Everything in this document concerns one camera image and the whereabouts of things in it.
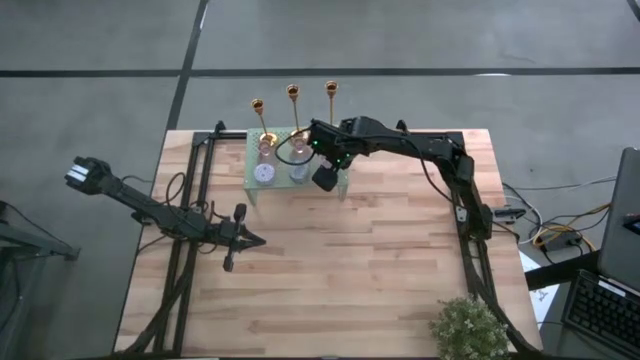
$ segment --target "concrete floor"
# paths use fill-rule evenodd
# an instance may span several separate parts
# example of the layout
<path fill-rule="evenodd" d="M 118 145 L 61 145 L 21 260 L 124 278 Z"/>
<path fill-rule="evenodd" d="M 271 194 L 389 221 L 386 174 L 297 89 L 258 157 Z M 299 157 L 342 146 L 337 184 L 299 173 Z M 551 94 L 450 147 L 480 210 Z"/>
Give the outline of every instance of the concrete floor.
<path fill-rule="evenodd" d="M 0 0 L 0 70 L 179 69 L 197 6 Z M 223 0 L 209 4 L 194 68 L 640 66 L 639 35 L 623 0 Z M 265 100 L 270 125 L 290 124 L 284 87 L 292 82 L 302 89 L 301 118 L 326 118 L 326 80 L 191 79 L 177 127 L 255 127 L 254 97 Z M 490 129 L 503 179 L 514 186 L 613 175 L 621 150 L 639 145 L 639 76 L 335 80 L 338 118 Z M 22 358 L 111 350 L 140 226 L 121 205 L 75 192 L 62 178 L 76 155 L 102 158 L 118 175 L 153 178 L 177 81 L 0 79 L 0 198 L 83 249 L 76 263 L 48 260 Z M 549 218 L 606 202 L 612 189 L 523 194 Z M 599 244 L 602 231 L 587 235 Z M 560 316 L 557 300 L 548 320 Z M 593 354 L 571 334 L 556 344 L 557 331 L 543 329 L 549 351 Z"/>

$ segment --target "keyboard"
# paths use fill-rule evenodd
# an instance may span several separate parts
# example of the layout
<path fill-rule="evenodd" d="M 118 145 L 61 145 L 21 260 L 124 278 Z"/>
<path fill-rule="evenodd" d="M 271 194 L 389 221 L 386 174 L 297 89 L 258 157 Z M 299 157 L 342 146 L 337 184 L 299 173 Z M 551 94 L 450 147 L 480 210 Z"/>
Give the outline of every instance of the keyboard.
<path fill-rule="evenodd" d="M 640 358 L 640 299 L 581 270 L 571 283 L 563 323 L 608 347 Z"/>

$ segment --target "potted plant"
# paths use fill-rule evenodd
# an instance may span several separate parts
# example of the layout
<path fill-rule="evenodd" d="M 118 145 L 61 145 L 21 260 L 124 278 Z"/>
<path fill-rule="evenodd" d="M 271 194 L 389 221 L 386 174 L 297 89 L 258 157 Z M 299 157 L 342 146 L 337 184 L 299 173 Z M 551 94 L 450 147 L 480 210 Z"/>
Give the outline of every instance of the potted plant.
<path fill-rule="evenodd" d="M 444 308 L 429 327 L 442 360 L 508 359 L 506 326 L 485 303 L 469 298 L 439 302 Z"/>

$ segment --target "glass display stand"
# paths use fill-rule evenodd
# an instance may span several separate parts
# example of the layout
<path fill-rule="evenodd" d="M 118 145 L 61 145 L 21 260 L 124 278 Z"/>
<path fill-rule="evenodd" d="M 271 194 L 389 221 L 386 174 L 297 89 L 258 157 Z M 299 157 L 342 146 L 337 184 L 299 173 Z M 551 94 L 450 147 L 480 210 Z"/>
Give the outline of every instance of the glass display stand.
<path fill-rule="evenodd" d="M 267 131 L 274 133 L 278 136 L 278 143 L 284 141 L 291 135 L 295 128 L 282 127 L 282 128 L 268 128 Z M 298 188 L 305 188 L 309 186 L 316 186 L 311 177 L 315 173 L 316 169 L 321 165 L 323 159 L 317 155 L 314 155 L 313 159 L 309 162 L 309 175 L 306 181 L 302 183 L 296 183 L 289 176 L 292 166 L 283 164 L 275 158 L 272 150 L 272 154 L 268 159 L 261 161 L 261 154 L 258 152 L 258 144 L 260 143 L 260 135 L 263 134 L 261 128 L 248 129 L 247 130 L 247 151 L 245 158 L 245 170 L 244 170 L 244 191 L 247 193 L 247 197 L 253 206 L 258 203 L 258 193 L 261 190 L 269 189 L 282 189 L 288 191 L 295 191 Z M 290 161 L 290 154 L 293 151 L 292 145 L 287 142 L 283 144 L 278 155 L 286 161 Z M 261 185 L 255 179 L 253 174 L 256 165 L 261 162 L 268 162 L 275 168 L 275 179 L 270 185 Z M 346 170 L 338 171 L 338 183 L 336 184 L 336 191 L 338 192 L 338 199 L 343 201 L 347 195 L 347 188 L 349 187 L 349 174 Z"/>

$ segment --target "butcher block tabletop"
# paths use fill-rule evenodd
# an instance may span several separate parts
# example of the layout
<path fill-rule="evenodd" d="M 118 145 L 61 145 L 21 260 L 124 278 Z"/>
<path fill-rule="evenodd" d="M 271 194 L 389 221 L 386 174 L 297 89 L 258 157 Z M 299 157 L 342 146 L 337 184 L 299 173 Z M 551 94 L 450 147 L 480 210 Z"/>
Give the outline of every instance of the butcher block tabletop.
<path fill-rule="evenodd" d="M 483 202 L 504 206 L 488 130 L 453 131 L 464 134 L 475 159 Z M 167 133 L 154 199 L 164 201 L 171 177 L 186 171 L 192 136 Z M 245 151 L 243 140 L 216 141 L 208 200 L 219 214 L 249 204 Z M 427 163 L 427 169 L 448 192 L 437 168 Z M 467 293 L 451 204 L 431 188 L 419 160 L 390 153 L 358 156 L 349 182 L 343 202 L 335 190 L 315 186 L 262 191 L 257 206 L 248 205 L 246 225 L 267 245 L 236 254 L 232 273 L 222 269 L 226 248 L 198 254 L 182 356 L 437 356 L 428 325 L 442 308 L 438 300 Z M 145 228 L 140 246 L 159 236 L 157 228 Z M 135 260 L 115 350 L 130 345 L 159 308 L 171 241 L 148 247 Z M 501 307 L 541 348 L 513 236 L 494 232 L 487 245 Z M 173 338 L 177 308 L 167 339 Z"/>

